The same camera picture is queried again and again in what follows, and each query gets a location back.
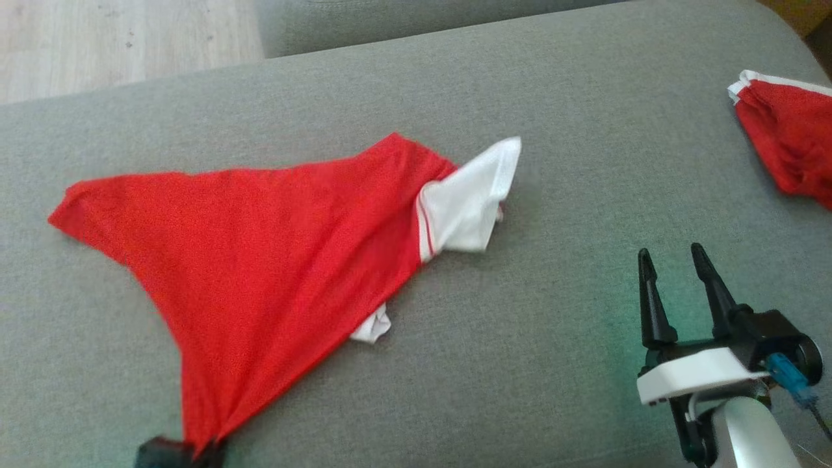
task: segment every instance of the black object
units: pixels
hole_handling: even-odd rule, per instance
[[[678,343],[676,330],[670,326],[656,289],[656,269],[647,249],[638,252],[638,280],[641,296],[641,343],[647,348],[645,365],[639,376],[663,362],[690,356],[707,349],[729,347],[749,371],[765,371],[765,358],[773,353],[785,354],[815,385],[823,375],[823,361],[815,343],[800,333],[780,311],[755,313],[746,304],[737,304],[726,284],[716,272],[705,249],[691,244],[696,275],[705,285],[713,320],[712,339]],[[705,467],[716,460],[716,445],[711,433],[710,413],[697,421],[685,418],[690,395],[669,400],[682,455],[696,466]]]
[[[212,442],[194,458],[192,444],[159,436],[141,444],[135,468],[222,468],[224,461],[224,442]]]

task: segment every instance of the red cloth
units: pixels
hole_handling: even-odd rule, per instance
[[[128,267],[181,351],[187,441],[220,441],[422,264],[414,201],[455,166],[393,134],[282,170],[79,182],[49,222]]]
[[[728,89],[777,187],[832,210],[832,89],[748,70]]]

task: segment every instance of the gray upholstery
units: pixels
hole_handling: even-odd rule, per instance
[[[255,0],[267,57],[621,0]]]
[[[832,213],[785,197],[735,118],[743,68],[828,80],[751,0],[625,2],[0,107],[0,466],[131,466],[178,436],[176,348],[131,275],[46,223],[127,172],[283,167],[393,131],[465,162],[523,153],[481,256],[443,254],[233,438],[228,468],[683,466],[642,407],[636,252],[682,339],[710,330],[689,245],[740,301],[832,349]],[[820,385],[829,414],[830,380]],[[775,395],[786,434],[828,460]]]

